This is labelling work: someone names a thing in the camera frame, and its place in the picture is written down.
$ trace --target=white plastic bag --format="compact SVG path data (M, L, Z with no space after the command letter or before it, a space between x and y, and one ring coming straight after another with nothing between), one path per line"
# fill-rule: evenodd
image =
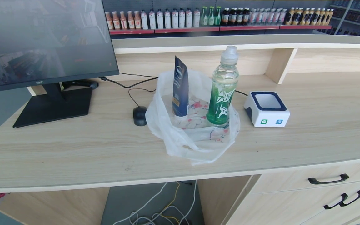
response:
M159 75L156 93L146 112L149 129L163 139L166 152L193 160L193 165L218 159L236 139L240 117L232 105L229 123L223 128L207 124L206 114L212 80L201 72L188 70L190 106L186 118L178 119L172 112L174 71Z

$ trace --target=monitor stand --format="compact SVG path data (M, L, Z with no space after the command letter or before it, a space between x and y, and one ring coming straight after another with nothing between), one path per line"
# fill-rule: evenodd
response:
M61 91L58 83L43 85L47 94L31 97L13 127L85 116L90 108L92 88Z

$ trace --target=computer mouse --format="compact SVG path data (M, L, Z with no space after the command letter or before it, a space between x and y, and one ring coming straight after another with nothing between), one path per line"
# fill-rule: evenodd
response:
M133 120L135 125L142 127L147 124L147 120L145 119L146 111L147 107L145 106L133 108Z

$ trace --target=orange bottle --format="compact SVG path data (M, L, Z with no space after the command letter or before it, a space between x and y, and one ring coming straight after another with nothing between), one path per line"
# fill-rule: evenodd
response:
M113 27L115 30L120 30L120 20L116 11L112 12Z
M141 29L141 17L138 11L134 11L134 25L137 30Z
M127 11L127 20L129 21L130 30L134 29L134 17L131 11Z
M123 30L127 30L127 19L123 11L120 11L120 24Z
M105 12L105 16L107 21L107 27L109 28L109 30L113 30L113 21L112 18L110 17L109 12Z

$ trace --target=drawer handle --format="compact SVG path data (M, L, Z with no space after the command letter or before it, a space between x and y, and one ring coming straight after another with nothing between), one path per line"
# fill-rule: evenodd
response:
M354 201L358 200L359 198L360 198L360 190L357 191L357 198L354 199ZM347 205L351 205L351 204L354 202L354 201L352 201L352 202L350 202L350 203L348 203L348 204L345 204L343 201L340 203L340 206L341 206L341 207L344 207L344 206L347 206Z
M329 205L325 205L324 209L332 209L332 208L336 207L337 205L343 203L343 201L345 201L348 198L348 195L346 193L344 193L341 195L341 197L342 197L342 200L339 203L333 205L332 207L330 207Z
M334 183L338 183L338 182L343 182L343 181L346 181L348 178L350 178L346 173L340 174L340 177L341 177L341 180L328 181L328 182L320 182L320 181L316 180L316 178L314 178L314 177L308 178L307 180L313 185L325 185L325 184L334 184Z

